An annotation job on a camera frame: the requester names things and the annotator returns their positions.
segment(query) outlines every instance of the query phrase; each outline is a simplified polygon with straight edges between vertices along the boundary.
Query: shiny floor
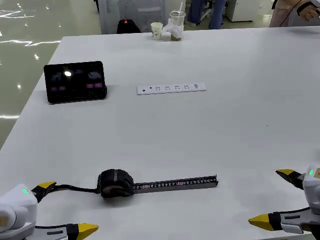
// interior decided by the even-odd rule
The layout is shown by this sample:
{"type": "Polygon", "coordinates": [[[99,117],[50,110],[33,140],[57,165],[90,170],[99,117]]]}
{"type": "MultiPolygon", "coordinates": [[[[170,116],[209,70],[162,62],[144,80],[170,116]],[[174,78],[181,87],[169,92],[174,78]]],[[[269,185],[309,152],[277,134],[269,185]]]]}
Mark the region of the shiny floor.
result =
{"type": "MultiPolygon", "coordinates": [[[[224,28],[267,27],[270,13],[224,28]]],[[[209,18],[196,27],[208,29],[209,18]]],[[[0,0],[0,148],[64,36],[101,34],[93,0],[0,0]]]]}

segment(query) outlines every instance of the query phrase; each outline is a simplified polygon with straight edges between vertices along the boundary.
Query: power outlet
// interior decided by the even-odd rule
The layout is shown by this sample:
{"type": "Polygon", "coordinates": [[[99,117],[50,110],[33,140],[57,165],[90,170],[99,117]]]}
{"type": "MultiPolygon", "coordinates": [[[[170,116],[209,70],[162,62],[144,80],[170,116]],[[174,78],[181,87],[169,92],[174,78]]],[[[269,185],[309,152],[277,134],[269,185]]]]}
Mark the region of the power outlet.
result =
{"type": "Polygon", "coordinates": [[[203,82],[201,83],[182,83],[182,84],[166,84],[166,85],[147,85],[138,86],[136,94],[166,94],[166,93],[182,93],[182,92],[197,92],[206,91],[207,88],[203,82]]]}

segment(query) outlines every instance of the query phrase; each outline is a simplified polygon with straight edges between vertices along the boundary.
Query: clear plastic cup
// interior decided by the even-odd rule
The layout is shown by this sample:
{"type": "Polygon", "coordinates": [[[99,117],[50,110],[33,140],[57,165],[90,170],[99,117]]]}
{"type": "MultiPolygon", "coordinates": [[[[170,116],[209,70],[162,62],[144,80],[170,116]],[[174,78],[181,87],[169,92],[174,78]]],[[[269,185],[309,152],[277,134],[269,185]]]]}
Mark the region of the clear plastic cup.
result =
{"type": "Polygon", "coordinates": [[[154,40],[160,40],[162,35],[163,24],[161,22],[151,23],[152,37],[154,40]]]}
{"type": "Polygon", "coordinates": [[[185,22],[186,13],[184,11],[173,10],[169,13],[172,22],[177,26],[183,26],[185,22]]]}
{"type": "MultiPolygon", "coordinates": [[[[184,11],[173,10],[169,13],[169,16],[172,20],[172,23],[174,25],[180,27],[183,31],[186,13],[184,11]]],[[[172,41],[180,41],[181,37],[177,38],[171,34],[171,40],[172,41]]]]}

